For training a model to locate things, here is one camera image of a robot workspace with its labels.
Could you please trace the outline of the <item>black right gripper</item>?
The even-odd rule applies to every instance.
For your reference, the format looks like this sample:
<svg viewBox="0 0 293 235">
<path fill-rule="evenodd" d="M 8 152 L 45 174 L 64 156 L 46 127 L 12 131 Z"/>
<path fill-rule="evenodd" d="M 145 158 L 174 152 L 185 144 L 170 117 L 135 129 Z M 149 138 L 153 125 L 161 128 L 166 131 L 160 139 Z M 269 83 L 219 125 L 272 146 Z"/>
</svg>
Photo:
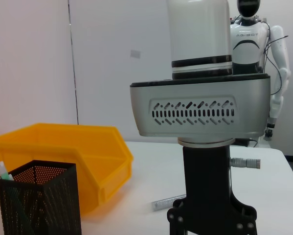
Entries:
<svg viewBox="0 0 293 235">
<path fill-rule="evenodd" d="M 167 212 L 170 234 L 257 234 L 256 209 L 232 191 L 229 146 L 182 150 L 186 197 Z"/>
</svg>

